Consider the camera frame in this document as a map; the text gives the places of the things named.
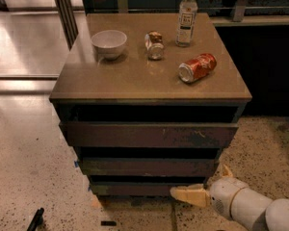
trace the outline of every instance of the plastic bottle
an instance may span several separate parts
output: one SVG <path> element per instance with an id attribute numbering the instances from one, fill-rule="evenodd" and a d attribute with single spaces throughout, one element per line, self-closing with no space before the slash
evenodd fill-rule
<path id="1" fill-rule="evenodd" d="M 196 0 L 181 1 L 175 39 L 178 46 L 187 47 L 191 44 L 197 9 Z"/>

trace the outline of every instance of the black object on floor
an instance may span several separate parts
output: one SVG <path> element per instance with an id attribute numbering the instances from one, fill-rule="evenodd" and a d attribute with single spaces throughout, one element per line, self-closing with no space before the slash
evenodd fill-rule
<path id="1" fill-rule="evenodd" d="M 35 231 L 38 226 L 42 225 L 44 220 L 42 218 L 42 215 L 44 213 L 44 209 L 40 208 L 36 211 L 35 216 L 33 217 L 27 231 Z"/>

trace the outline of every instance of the aluminum can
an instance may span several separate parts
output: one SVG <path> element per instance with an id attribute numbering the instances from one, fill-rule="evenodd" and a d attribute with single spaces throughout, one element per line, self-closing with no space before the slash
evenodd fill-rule
<path id="1" fill-rule="evenodd" d="M 208 75 L 216 65 L 212 54 L 202 53 L 179 66 L 179 77 L 183 82 L 192 83 Z"/>
<path id="2" fill-rule="evenodd" d="M 151 60 L 161 60 L 164 57 L 163 37 L 156 31 L 148 32 L 144 37 L 147 57 Z"/>

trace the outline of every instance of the floor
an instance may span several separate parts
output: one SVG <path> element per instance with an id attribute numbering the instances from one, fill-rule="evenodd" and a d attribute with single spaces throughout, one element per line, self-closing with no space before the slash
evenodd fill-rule
<path id="1" fill-rule="evenodd" d="M 77 13 L 76 19 L 81 33 L 85 16 Z M 57 14 L 0 13 L 0 73 L 59 74 L 67 54 Z M 211 207 L 172 199 L 98 200 L 75 167 L 48 101 L 54 84 L 0 80 L 0 231 L 26 230 L 40 207 L 39 230 L 47 231 L 246 230 Z M 289 117 L 242 117 L 221 163 L 259 193 L 289 198 Z M 103 226 L 103 220 L 117 226 Z"/>

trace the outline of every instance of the white bowl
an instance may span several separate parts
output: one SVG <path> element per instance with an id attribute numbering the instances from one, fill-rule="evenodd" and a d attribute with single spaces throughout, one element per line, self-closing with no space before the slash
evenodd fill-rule
<path id="1" fill-rule="evenodd" d="M 125 49 L 127 36 L 121 31 L 105 30 L 92 36 L 91 42 L 98 56 L 115 60 Z"/>

